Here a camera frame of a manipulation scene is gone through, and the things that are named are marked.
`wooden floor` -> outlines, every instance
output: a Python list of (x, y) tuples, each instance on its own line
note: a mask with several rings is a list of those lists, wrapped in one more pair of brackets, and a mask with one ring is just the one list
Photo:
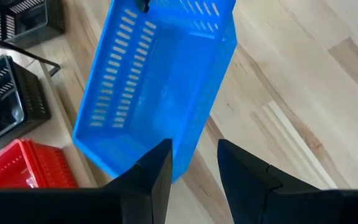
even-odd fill
[[(53, 80), (74, 123), (109, 0), (63, 2), (67, 33), (31, 51), (62, 65)], [(239, 45), (167, 223), (232, 223), (221, 138), (319, 188), (358, 189), (358, 1), (237, 0), (234, 18)]]

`plastic basket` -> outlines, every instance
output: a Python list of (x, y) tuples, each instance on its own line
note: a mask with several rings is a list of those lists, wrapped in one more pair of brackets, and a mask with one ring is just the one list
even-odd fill
[(115, 0), (74, 132), (113, 178), (161, 140), (174, 143), (173, 180), (188, 168), (237, 45), (235, 0)]
[(15, 140), (0, 152), (0, 189), (76, 188), (63, 151)]
[(26, 49), (64, 32), (61, 0), (0, 0), (0, 40)]
[(5, 55), (0, 57), (0, 150), (50, 119), (38, 77)]

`black plastic basket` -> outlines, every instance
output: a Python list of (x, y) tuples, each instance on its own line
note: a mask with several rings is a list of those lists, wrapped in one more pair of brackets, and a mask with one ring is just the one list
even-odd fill
[(38, 77), (0, 57), (0, 149), (50, 119)]
[(61, 0), (0, 0), (0, 40), (27, 49), (64, 32)]

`red plastic basket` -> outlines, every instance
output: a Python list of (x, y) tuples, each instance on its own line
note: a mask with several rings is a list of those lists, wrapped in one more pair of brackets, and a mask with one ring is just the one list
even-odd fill
[(15, 140), (0, 152), (0, 189), (77, 188), (61, 149)]

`blue plastic basket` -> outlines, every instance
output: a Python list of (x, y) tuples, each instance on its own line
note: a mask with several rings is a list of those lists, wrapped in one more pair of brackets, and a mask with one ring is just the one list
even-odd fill
[(113, 178), (165, 138), (188, 168), (236, 48), (235, 0), (113, 0), (74, 143)]

